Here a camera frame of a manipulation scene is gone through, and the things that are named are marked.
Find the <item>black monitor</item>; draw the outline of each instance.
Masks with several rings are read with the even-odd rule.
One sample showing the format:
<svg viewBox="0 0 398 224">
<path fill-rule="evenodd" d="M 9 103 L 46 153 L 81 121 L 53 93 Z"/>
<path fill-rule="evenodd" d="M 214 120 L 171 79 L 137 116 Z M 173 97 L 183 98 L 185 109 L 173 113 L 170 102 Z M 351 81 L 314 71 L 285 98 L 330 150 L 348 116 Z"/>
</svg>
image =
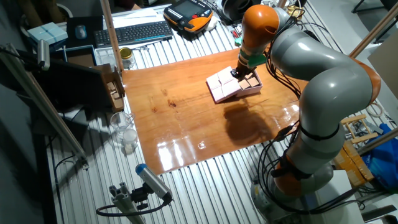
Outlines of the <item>black monitor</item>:
<svg viewBox="0 0 398 224">
<path fill-rule="evenodd" d="M 35 54 L 21 50 L 18 53 L 27 60 L 37 61 Z M 32 73 L 59 112 L 70 111 L 78 105 L 93 111 L 112 112 L 112 102 L 99 70 L 51 58 L 49 70 Z"/>
</svg>

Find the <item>blue bag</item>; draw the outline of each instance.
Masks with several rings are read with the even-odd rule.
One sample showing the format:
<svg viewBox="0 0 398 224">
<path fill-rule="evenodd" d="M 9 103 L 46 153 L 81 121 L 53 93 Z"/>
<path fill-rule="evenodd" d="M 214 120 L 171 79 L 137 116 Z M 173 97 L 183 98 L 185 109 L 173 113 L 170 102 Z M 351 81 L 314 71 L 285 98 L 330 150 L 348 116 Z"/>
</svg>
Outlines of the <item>blue bag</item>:
<svg viewBox="0 0 398 224">
<path fill-rule="evenodd" d="M 387 124 L 380 124 L 383 134 L 391 131 Z M 362 157 L 366 166 L 380 184 L 389 191 L 398 192 L 398 140 L 390 141 L 374 148 Z"/>
</svg>

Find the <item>wooden board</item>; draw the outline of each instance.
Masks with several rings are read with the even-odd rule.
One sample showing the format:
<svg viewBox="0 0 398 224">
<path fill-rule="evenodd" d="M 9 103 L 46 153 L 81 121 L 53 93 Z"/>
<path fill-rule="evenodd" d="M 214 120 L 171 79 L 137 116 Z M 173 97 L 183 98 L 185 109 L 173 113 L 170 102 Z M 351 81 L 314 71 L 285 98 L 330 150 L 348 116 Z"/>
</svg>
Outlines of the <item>wooden board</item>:
<svg viewBox="0 0 398 224">
<path fill-rule="evenodd" d="M 236 67 L 238 52 L 123 71 L 145 162 L 156 174 L 270 140 L 298 120 L 298 100 L 265 65 L 257 68 L 260 93 L 214 102 L 206 78 Z M 302 90 L 307 83 L 296 82 Z"/>
</svg>

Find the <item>glass beaker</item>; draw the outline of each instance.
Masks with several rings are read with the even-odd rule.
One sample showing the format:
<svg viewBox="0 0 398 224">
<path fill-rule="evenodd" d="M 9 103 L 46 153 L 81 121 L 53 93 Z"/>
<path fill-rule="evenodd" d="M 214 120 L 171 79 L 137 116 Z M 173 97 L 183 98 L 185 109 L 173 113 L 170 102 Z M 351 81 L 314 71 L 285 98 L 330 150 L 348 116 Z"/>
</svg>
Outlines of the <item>glass beaker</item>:
<svg viewBox="0 0 398 224">
<path fill-rule="evenodd" d="M 116 131 L 116 135 L 122 139 L 123 133 L 127 128 L 131 128 L 134 124 L 134 118 L 136 115 L 134 113 L 127 114 L 125 112 L 117 112 L 111 117 L 111 126 Z"/>
<path fill-rule="evenodd" d="M 127 128 L 123 133 L 124 151 L 132 154 L 138 146 L 138 134 L 134 129 Z"/>
</svg>

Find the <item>pink box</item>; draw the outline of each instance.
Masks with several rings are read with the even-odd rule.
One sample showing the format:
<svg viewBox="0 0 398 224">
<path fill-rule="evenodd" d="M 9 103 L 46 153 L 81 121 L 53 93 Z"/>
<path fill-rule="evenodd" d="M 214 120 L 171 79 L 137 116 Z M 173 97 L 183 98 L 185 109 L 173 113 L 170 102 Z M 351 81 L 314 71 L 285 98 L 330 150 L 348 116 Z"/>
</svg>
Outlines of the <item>pink box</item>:
<svg viewBox="0 0 398 224">
<path fill-rule="evenodd" d="M 260 85 L 249 87 L 245 90 L 241 89 L 238 80 L 232 76 L 231 71 L 232 68 L 229 66 L 206 79 L 211 95 L 213 95 L 216 103 L 234 95 L 239 97 L 260 92 L 262 83 L 256 71 L 253 72 L 253 75 L 255 75 Z"/>
<path fill-rule="evenodd" d="M 260 85 L 255 86 L 255 87 L 249 87 L 245 90 L 240 89 L 238 91 L 238 94 L 236 94 L 236 97 L 246 96 L 246 95 L 260 92 L 260 90 L 262 88 L 262 82 L 261 82 L 261 79 L 260 79 L 259 75 L 257 74 L 256 70 L 253 72 L 252 77 L 254 77 L 254 76 L 257 78 L 257 81 L 260 83 Z"/>
</svg>

